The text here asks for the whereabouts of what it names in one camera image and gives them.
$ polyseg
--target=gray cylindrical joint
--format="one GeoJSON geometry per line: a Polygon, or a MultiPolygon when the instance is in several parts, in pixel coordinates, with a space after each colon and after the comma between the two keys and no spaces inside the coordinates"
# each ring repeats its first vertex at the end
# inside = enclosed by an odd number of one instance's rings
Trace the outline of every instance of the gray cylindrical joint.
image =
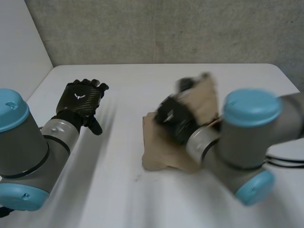
{"type": "Polygon", "coordinates": [[[11,177],[37,166],[48,152],[29,107],[15,91],[0,89],[0,175],[11,177]]]}
{"type": "Polygon", "coordinates": [[[201,164],[209,149],[218,140],[217,131],[210,127],[200,127],[188,139],[186,151],[197,164],[201,164]]]}
{"type": "Polygon", "coordinates": [[[275,121],[272,144],[304,137],[304,93],[285,95],[280,99],[283,109],[275,121]]]}
{"type": "Polygon", "coordinates": [[[269,92],[241,89],[230,93],[223,108],[218,155],[240,169],[261,166],[281,111],[280,100],[269,92]]]}
{"type": "Polygon", "coordinates": [[[219,156],[219,133],[209,127],[201,127],[189,138],[187,153],[215,177],[244,205],[250,206],[262,200],[274,185],[274,176],[264,168],[242,170],[229,165],[219,156]]]}

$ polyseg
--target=white table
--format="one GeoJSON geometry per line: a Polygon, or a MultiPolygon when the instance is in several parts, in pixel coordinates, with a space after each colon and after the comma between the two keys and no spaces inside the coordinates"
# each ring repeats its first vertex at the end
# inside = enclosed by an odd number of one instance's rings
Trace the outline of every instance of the white table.
{"type": "MultiPolygon", "coordinates": [[[[104,133],[83,128],[78,143],[44,207],[13,212],[1,228],[302,228],[302,171],[269,167],[274,191],[246,208],[207,171],[186,174],[142,168],[142,117],[156,109],[184,76],[210,71],[219,104],[231,91],[263,88],[284,95],[296,87],[269,64],[58,66],[28,104],[39,126],[55,114],[67,83],[96,78],[110,86],[97,112],[104,133]]],[[[304,141],[273,146],[270,153],[304,158],[304,141]]]]}

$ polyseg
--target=black band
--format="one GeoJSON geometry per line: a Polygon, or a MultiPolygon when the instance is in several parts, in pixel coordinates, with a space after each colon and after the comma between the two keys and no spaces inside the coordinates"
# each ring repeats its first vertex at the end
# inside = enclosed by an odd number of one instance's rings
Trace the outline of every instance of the black band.
{"type": "Polygon", "coordinates": [[[51,136],[51,135],[44,135],[43,137],[44,137],[45,139],[51,139],[51,140],[53,140],[53,141],[55,141],[55,142],[61,144],[61,145],[66,149],[68,155],[71,154],[70,148],[69,148],[69,147],[66,145],[66,143],[65,143],[64,141],[62,141],[61,139],[58,139],[58,138],[56,138],[56,137],[54,137],[54,136],[51,136]]]}
{"type": "Polygon", "coordinates": [[[294,99],[292,96],[284,96],[283,98],[286,99],[287,101],[289,101],[293,105],[293,107],[297,110],[298,114],[301,117],[301,121],[302,121],[301,130],[300,130],[300,134],[297,138],[297,139],[300,139],[300,138],[302,138],[302,136],[304,134],[304,111],[303,111],[301,105],[299,104],[299,102],[296,99],[294,99]]]}
{"type": "Polygon", "coordinates": [[[29,170],[26,170],[22,173],[18,173],[18,174],[14,174],[14,175],[1,175],[0,174],[0,176],[2,178],[6,178],[6,179],[16,179],[16,178],[24,177],[24,176],[32,173],[33,171],[36,171],[37,169],[39,169],[47,161],[48,156],[49,156],[49,145],[47,144],[47,153],[44,156],[44,158],[37,165],[35,165],[34,167],[32,167],[29,170]]]}
{"type": "Polygon", "coordinates": [[[203,151],[203,154],[201,155],[201,161],[203,162],[207,152],[211,149],[212,146],[214,146],[215,144],[217,144],[219,142],[219,139],[213,140],[211,143],[209,143],[208,146],[206,146],[206,148],[203,151]]]}

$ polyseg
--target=brown paper bag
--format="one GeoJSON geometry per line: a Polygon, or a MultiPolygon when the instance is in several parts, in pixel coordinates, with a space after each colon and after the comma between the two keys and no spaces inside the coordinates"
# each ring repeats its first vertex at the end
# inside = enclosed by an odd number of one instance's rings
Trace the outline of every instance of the brown paper bag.
{"type": "MultiPolygon", "coordinates": [[[[211,122],[218,116],[217,97],[211,76],[205,77],[180,100],[194,114],[199,124],[211,122]]],[[[198,165],[187,153],[185,146],[174,142],[164,129],[153,121],[155,113],[143,117],[144,154],[142,165],[147,170],[168,167],[189,173],[197,172],[198,165]]]]}

